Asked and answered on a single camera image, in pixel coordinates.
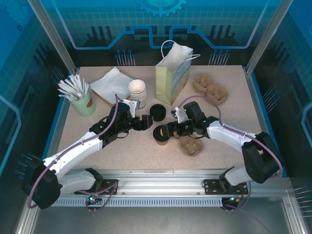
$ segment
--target paper bag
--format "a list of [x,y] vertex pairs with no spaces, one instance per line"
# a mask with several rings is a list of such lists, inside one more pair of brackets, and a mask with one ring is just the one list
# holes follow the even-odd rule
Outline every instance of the paper bag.
[[173,46],[164,57],[161,46],[162,61],[156,65],[156,98],[172,105],[184,88],[189,76],[191,60],[200,55],[193,55],[193,49],[179,45]]

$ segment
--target cup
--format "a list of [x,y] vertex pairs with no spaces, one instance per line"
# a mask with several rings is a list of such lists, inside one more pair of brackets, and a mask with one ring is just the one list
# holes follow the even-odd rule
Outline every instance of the cup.
[[131,99],[137,99],[140,101],[139,109],[143,109],[146,106],[146,86],[140,79],[132,80],[129,83],[129,91]]
[[89,117],[96,111],[96,105],[92,101],[89,92],[81,100],[70,101],[70,103],[82,117]]

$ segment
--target gear logo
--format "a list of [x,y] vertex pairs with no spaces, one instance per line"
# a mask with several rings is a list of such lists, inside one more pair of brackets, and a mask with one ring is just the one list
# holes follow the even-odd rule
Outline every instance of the gear logo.
[[163,15],[169,16],[175,14],[176,9],[182,9],[182,4],[186,3],[186,0],[137,0],[141,6],[141,10],[146,10],[146,13],[152,13],[152,16]]
[[28,16],[27,0],[0,0],[0,7],[5,6],[11,17],[20,25]]

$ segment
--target white napkin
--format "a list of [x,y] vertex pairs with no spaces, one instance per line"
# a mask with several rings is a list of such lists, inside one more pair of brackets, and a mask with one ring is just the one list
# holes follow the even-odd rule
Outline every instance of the white napkin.
[[115,94],[121,99],[129,95],[128,85],[133,79],[121,73],[116,67],[101,79],[90,84],[90,87],[110,104],[115,104]]

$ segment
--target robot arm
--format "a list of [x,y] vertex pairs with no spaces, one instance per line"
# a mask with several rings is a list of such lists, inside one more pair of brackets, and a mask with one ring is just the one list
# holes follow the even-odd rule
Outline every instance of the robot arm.
[[33,201],[42,209],[51,206],[60,195],[76,192],[79,190],[93,189],[98,192],[101,188],[102,177],[93,169],[86,169],[79,174],[66,175],[67,172],[83,159],[101,150],[109,143],[117,139],[118,134],[127,133],[129,130],[134,129],[137,131],[144,131],[150,128],[153,124],[151,116],[143,115],[142,120],[135,117],[135,109],[139,101],[124,100],[118,104],[117,114],[111,127],[104,133],[84,143],[84,140],[100,134],[113,120],[115,106],[111,109],[108,117],[100,120],[94,124],[89,131],[66,149],[70,149],[59,160],[57,157],[65,152],[63,151],[44,159],[43,161],[34,158],[30,161],[25,172],[24,180],[22,183],[23,191],[29,195],[35,181],[42,174],[51,162],[56,163],[42,176],[39,184],[37,185]]
[[187,120],[185,113],[182,115],[179,108],[175,108],[172,114],[178,119],[178,122],[163,125],[161,136],[169,139],[170,137],[187,136],[196,132],[206,138],[222,141],[243,154],[245,164],[225,171],[219,178],[219,182],[225,191],[228,187],[247,181],[263,183],[278,171],[279,167],[274,158],[252,139],[245,136],[247,134],[259,140],[280,160],[279,152],[267,133],[261,132],[257,135],[244,133],[221,124],[219,119],[215,117],[206,118],[199,105],[194,101],[186,104],[183,109],[187,115]]

